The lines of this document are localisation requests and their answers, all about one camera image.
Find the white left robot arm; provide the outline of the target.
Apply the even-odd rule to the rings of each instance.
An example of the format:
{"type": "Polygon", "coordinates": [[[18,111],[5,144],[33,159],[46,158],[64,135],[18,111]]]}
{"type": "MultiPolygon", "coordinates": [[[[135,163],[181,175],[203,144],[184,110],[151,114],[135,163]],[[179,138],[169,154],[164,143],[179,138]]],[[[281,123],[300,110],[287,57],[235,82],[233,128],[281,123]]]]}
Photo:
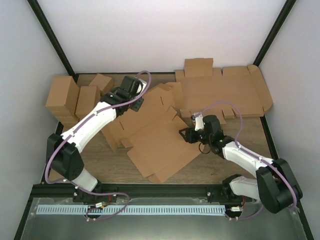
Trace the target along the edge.
{"type": "Polygon", "coordinates": [[[51,134],[47,139],[45,181],[49,180],[49,171],[54,170],[62,181],[73,184],[84,192],[89,201],[97,202],[103,195],[98,186],[100,182],[84,166],[81,153],[89,141],[107,124],[123,115],[127,110],[138,111],[144,101],[143,95],[151,85],[136,76],[126,75],[120,86],[105,93],[82,120],[62,134],[51,134]]]}

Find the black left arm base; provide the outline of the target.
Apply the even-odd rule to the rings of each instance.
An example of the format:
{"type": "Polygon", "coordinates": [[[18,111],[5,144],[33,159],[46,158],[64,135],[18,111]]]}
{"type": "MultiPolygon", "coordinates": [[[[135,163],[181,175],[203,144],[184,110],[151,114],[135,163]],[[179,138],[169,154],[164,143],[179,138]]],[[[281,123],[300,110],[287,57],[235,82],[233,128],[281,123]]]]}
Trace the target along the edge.
{"type": "MultiPolygon", "coordinates": [[[[118,192],[119,188],[114,184],[107,184],[99,182],[96,187],[92,190],[93,193],[115,193],[118,192]]],[[[115,202],[117,199],[116,196],[110,195],[93,195],[86,192],[83,192],[79,189],[74,189],[73,193],[73,202],[74,203],[84,203],[84,204],[96,204],[99,202],[115,202]]]]}

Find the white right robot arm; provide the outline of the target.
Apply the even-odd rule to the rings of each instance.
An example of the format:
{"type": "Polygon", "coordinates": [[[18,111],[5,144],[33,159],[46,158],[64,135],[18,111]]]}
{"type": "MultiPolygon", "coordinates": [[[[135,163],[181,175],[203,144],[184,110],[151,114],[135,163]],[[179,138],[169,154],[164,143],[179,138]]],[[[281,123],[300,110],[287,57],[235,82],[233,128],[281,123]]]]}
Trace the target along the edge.
{"type": "Polygon", "coordinates": [[[190,144],[207,145],[210,152],[249,172],[253,178],[234,174],[222,183],[223,198],[229,202],[239,196],[255,199],[271,213],[296,207],[303,192],[289,163],[283,158],[272,159],[244,147],[224,134],[215,115],[192,116],[194,127],[179,130],[190,144]]]}

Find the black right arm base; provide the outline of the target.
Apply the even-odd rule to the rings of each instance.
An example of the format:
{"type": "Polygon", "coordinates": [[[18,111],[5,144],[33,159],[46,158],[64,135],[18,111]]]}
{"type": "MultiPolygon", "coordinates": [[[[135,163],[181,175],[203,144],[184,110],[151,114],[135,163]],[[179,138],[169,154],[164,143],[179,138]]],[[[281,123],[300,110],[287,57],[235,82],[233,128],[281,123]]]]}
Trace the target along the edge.
{"type": "Polygon", "coordinates": [[[246,202],[252,202],[250,197],[235,195],[231,190],[223,184],[208,184],[205,186],[205,193],[208,203],[219,203],[220,205],[240,204],[243,199],[246,202]]]}

